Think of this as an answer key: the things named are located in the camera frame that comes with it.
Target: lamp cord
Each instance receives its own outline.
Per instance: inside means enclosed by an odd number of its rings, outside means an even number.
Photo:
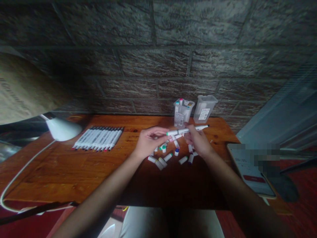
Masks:
[[[47,149],[49,146],[51,146],[54,142],[55,142],[55,140],[52,141],[51,143],[49,143],[47,146],[45,146],[45,147],[44,147],[40,152],[38,152],[36,155],[34,155],[34,156],[32,157],[32,159],[30,159],[30,160],[24,165],[24,167],[16,174],[16,176],[11,180],[11,182],[8,183],[8,185],[7,185],[6,188],[3,190],[2,194],[1,194],[1,197],[0,197],[0,204],[1,204],[1,206],[2,206],[4,209],[6,209],[6,210],[8,210],[8,211],[11,211],[11,212],[16,212],[16,213],[19,213],[19,212],[21,212],[21,211],[24,211],[23,209],[17,210],[17,209],[10,208],[10,207],[6,206],[6,205],[4,204],[4,201],[3,201],[4,195],[6,194],[7,190],[8,190],[9,187],[12,185],[12,183],[16,180],[16,178],[23,172],[23,170],[24,170],[40,153],[42,153],[45,149]],[[58,210],[66,209],[66,208],[72,208],[72,207],[73,207],[73,206],[66,206],[66,207],[61,207],[61,208],[56,208],[56,209],[47,210],[47,212],[53,212],[53,211],[58,211]]]

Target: white pants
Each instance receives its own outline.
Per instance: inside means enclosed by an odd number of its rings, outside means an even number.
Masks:
[[[178,236],[225,238],[214,210],[183,210]],[[128,208],[120,238],[142,237],[170,237],[161,208]]]

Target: brick wall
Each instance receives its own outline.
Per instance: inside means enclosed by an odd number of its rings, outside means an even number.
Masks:
[[[211,116],[237,132],[317,48],[315,1],[20,2],[1,5],[0,42],[73,95],[61,117],[172,115],[213,94]]]

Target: wooden desk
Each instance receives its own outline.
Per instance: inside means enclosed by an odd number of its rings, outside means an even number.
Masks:
[[[174,129],[173,117],[78,115],[71,121],[90,126],[124,126],[117,145],[110,152],[71,150],[78,135],[72,140],[55,142],[42,152],[18,177],[9,189],[6,199],[19,201],[77,201],[81,203],[133,151],[142,129],[159,125]],[[226,142],[239,140],[222,118],[209,118],[204,132],[217,153],[231,166]],[[1,191],[29,159],[52,141],[45,133],[21,151],[0,164]],[[119,202],[120,205],[174,207],[196,209],[228,209],[225,199],[214,183],[205,162],[195,157],[192,166],[180,165],[178,160],[188,155],[188,146],[178,139],[181,147],[178,157],[172,157],[160,171],[155,164],[144,160],[136,171]],[[169,143],[167,153],[174,151]],[[279,214],[290,214],[288,206],[278,197],[269,200]]]

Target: right hand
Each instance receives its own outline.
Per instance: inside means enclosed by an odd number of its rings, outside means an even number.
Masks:
[[[186,143],[194,145],[200,157],[205,159],[215,152],[203,131],[197,131],[194,125],[187,122],[185,122],[185,126],[190,131],[184,135]]]

